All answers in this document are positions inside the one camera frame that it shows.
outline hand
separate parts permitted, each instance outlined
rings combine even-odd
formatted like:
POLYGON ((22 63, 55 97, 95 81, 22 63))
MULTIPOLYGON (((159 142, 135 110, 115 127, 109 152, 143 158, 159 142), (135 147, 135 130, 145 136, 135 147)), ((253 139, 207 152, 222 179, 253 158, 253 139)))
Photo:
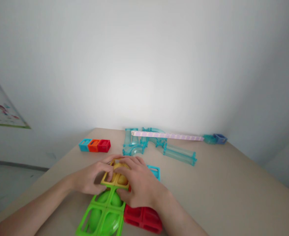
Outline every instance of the hand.
POLYGON ((130 207, 150 207, 156 209, 159 199, 168 189, 162 185, 144 163, 141 157, 129 156, 119 161, 130 169, 119 167, 114 172, 124 175, 131 186, 131 192, 117 189, 120 198, 130 207))
POLYGON ((106 190, 105 185, 94 184, 95 178, 98 173, 102 171, 108 172, 108 181, 112 180, 114 168, 108 165, 113 159, 124 158, 121 155, 110 155, 105 159, 98 161, 84 169, 81 169, 71 175, 68 175, 67 178, 71 184, 73 190, 87 193, 87 194, 100 194, 106 190))

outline beige table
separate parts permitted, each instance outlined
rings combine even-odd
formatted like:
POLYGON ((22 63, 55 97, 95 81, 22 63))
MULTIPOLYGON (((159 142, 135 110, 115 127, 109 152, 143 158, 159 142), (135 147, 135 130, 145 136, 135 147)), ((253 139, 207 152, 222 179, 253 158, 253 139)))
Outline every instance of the beige table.
MULTIPOLYGON (((122 153, 125 132, 94 129, 87 138, 110 139, 109 153, 81 152, 75 146, 16 201, 0 213, 0 221, 25 205, 62 177, 108 154, 122 153)), ((211 236, 289 235, 289 189, 270 176, 234 146, 171 140, 169 143, 196 151, 194 167, 163 156, 149 142, 142 156, 161 169, 161 182, 211 236)), ((91 195, 69 195, 37 235, 75 235, 91 195)), ((122 235, 155 235, 124 224, 122 235)))

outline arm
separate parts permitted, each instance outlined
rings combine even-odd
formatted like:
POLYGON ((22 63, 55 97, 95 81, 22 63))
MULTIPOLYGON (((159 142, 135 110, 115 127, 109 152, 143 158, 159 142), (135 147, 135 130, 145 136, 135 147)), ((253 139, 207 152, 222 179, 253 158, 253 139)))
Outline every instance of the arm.
POLYGON ((172 193, 155 178, 142 158, 125 157, 120 162, 126 163, 131 169, 119 167, 114 172, 125 175, 132 189, 131 192, 118 189, 117 193, 130 207, 146 206, 157 211, 170 236, 208 236, 172 193))
POLYGON ((113 167, 107 164, 114 158, 122 158, 122 156, 108 156, 100 162, 66 176, 38 198, 0 222, 0 235, 35 235, 72 190, 88 194, 99 194, 105 191, 106 186, 96 185, 94 181, 97 174, 102 171, 108 172, 109 180, 111 180, 113 167))

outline floor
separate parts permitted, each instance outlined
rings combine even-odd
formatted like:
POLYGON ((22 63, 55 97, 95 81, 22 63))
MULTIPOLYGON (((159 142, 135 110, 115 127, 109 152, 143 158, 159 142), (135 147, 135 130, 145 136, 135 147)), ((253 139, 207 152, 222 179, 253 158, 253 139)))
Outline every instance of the floor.
POLYGON ((0 166, 0 212, 44 173, 39 170, 0 166))

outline green ball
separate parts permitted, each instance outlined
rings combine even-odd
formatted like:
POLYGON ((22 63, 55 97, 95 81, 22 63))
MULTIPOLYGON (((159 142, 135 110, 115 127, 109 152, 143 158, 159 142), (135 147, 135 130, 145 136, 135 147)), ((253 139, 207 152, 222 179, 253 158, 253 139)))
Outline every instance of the green ball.
POLYGON ((121 207, 122 204, 123 201, 120 199, 119 195, 115 192, 111 200, 111 205, 115 207, 121 207))
POLYGON ((90 215, 90 225, 89 228, 91 230, 91 233, 94 233, 97 225, 101 219, 102 211, 100 209, 92 209, 91 215, 90 215))
POLYGON ((111 236, 119 227, 120 215, 115 213, 108 213, 106 215, 101 235, 111 236))
POLYGON ((109 197, 109 193, 110 193, 110 191, 105 191, 105 192, 101 193, 96 201, 99 203, 105 203, 109 197))

